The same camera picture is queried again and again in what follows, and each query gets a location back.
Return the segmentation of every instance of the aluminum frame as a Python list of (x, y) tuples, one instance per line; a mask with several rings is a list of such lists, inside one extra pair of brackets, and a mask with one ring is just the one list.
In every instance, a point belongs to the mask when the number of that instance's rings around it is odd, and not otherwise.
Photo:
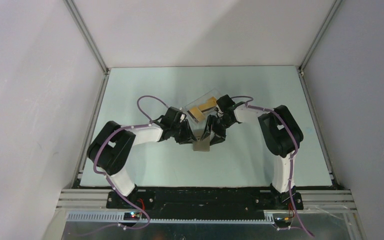
[[(89, 120), (89, 125), (87, 128), (86, 136), (83, 142), (83, 148), (81, 150), (79, 159), (77, 161), (77, 168), (72, 178), (70, 187), (73, 186), (76, 179), (81, 179), (83, 168), (85, 165), (86, 150), (88, 144), (92, 140), (93, 132), (95, 130), (95, 124), (98, 118), (98, 114), (101, 108), (102, 100), (106, 90), (106, 86), (109, 78), (109, 68), (105, 64), (103, 57), (101, 56), (99, 49), (93, 40), (74, 0), (64, 0), (68, 11), (73, 17), (74, 22), (79, 28), (80, 33), (83, 35), (84, 40), (89, 46), (92, 54), (94, 55), (97, 63), (104, 72), (105, 76), (102, 80), (102, 85), (99, 89), (98, 96), (96, 98), (93, 113)], [(317, 48), (318, 43), (325, 34), (327, 28), (329, 27), (333, 17), (336, 15), (339, 7), (341, 6), (343, 0), (335, 0), (332, 4), (332, 7), (329, 10), (326, 18), (324, 19), (323, 24), (321, 25), (317, 35), (315, 36), (311, 47), (308, 49), (301, 65), (297, 67), (297, 74), (301, 82), (302, 89), (304, 91), (305, 99), (310, 110), (311, 118), (316, 129), (317, 137), (319, 139), (323, 156), (326, 161), (326, 165), (329, 169), (329, 173), (333, 176), (332, 180), (334, 183), (339, 183), (338, 178), (335, 176), (334, 166), (332, 161), (329, 158), (329, 154), (326, 148), (325, 141), (323, 139), (322, 131), (320, 129), (319, 122), (317, 120), (316, 111), (314, 109), (311, 97), (304, 79), (304, 72), (308, 61), (310, 60), (313, 52)], [(67, 221), (67, 215), (76, 211), (77, 213), (91, 213), (91, 212), (125, 212), (130, 211), (131, 209), (106, 209), (107, 197), (110, 189), (63, 189), (59, 196), (58, 203), (56, 205), (55, 217), (52, 222), (57, 221), (57, 224), (50, 225), (47, 233), (54, 233), (53, 230), (56, 230), (57, 234), (63, 234), (63, 229), (61, 226)], [(350, 190), (300, 190), (298, 192), (302, 195), (302, 201), (304, 204), (304, 210), (299, 210), (301, 214), (343, 214), (343, 219), (347, 223), (347, 229), (349, 236), (352, 240), (365, 240), (367, 237), (363, 231), (362, 223), (357, 212), (357, 207), (354, 203), (354, 198)], [(267, 210), (267, 214), (286, 214), (286, 210)], [(171, 223), (179, 223), (179, 220), (171, 220)]]

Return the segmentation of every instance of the white wall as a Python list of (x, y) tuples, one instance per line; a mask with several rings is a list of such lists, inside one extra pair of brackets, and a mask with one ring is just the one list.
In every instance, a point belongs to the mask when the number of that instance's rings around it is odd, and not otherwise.
[(384, 1), (345, 1), (304, 74), (336, 173), (384, 239)]
[(42, 237), (102, 77), (62, 0), (0, 0), (0, 240)]
[(109, 67), (299, 65), (334, 0), (76, 0)]

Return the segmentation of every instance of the perforated metal strip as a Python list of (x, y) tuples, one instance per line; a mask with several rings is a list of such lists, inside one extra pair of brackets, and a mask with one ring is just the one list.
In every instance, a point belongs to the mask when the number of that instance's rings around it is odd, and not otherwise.
[[(69, 211), (67, 222), (99, 222), (99, 223), (135, 223), (135, 220), (124, 220), (123, 216), (129, 212), (117, 211)], [(265, 219), (255, 220), (201, 220), (201, 219), (151, 219), (151, 223), (160, 224), (273, 224), (273, 214), (266, 213)]]

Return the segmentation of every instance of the gray wall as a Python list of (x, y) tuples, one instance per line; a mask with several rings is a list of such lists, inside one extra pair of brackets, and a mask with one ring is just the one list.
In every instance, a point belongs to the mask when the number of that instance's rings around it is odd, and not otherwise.
[(0, 0), (0, 240), (42, 238), (102, 77), (64, 1)]
[(345, 1), (304, 73), (336, 173), (384, 239), (384, 1)]

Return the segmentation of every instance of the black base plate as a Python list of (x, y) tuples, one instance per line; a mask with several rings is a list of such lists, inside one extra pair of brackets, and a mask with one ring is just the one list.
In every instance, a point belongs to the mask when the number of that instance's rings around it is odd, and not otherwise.
[[(301, 194), (294, 194), (298, 210)], [(137, 187), (128, 199), (153, 219), (262, 220), (264, 210), (288, 210), (290, 199), (280, 202), (267, 188)], [(107, 209), (132, 209), (116, 192), (108, 194)]]

